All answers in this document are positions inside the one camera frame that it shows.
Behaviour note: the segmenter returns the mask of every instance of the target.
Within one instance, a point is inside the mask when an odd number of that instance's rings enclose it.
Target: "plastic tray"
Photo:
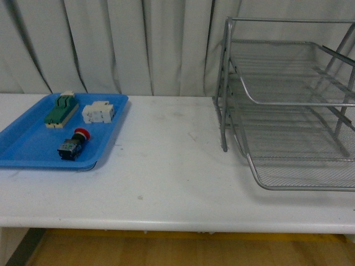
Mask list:
[[[60,94],[51,94],[33,105],[17,120],[0,132],[0,167],[52,168],[89,170],[103,154],[118,125],[128,97],[122,94],[76,94],[79,109],[62,129],[48,129],[44,117],[52,110]],[[109,101],[114,105],[112,123],[85,124],[82,110],[94,101]],[[70,139],[74,129],[87,129],[91,138],[75,161],[65,161],[58,155],[58,147]]]

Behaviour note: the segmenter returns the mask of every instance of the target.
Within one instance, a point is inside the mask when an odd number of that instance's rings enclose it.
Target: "electrical component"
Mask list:
[[[95,122],[111,123],[114,116],[113,104],[108,101],[95,101],[87,105],[82,111],[84,122],[91,124]]]
[[[90,133],[81,127],[74,130],[71,139],[66,139],[57,150],[62,160],[75,161],[82,153],[83,145],[90,139]]]

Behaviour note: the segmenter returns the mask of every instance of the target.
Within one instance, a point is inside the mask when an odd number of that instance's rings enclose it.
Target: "wire mesh shelf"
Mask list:
[[[224,151],[229,118],[261,187],[355,191],[355,62],[340,53],[355,22],[333,22],[351,24],[333,51],[312,42],[232,40],[237,20],[244,19],[226,21],[214,98]],[[336,60],[352,69],[349,79],[332,69]]]

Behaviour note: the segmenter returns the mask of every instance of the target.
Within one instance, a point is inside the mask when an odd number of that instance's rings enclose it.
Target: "curtain fold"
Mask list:
[[[121,92],[152,95],[141,0],[108,0],[108,10]]]
[[[0,1],[0,73],[1,92],[49,93],[5,1]]]
[[[17,4],[40,71],[52,92],[84,93],[63,2],[17,0]]]
[[[107,2],[64,0],[64,3],[87,91],[119,93],[113,73],[115,55]]]
[[[352,0],[0,0],[0,92],[213,96],[227,16],[355,19],[355,10]],[[234,31],[333,49],[342,34],[272,23]]]

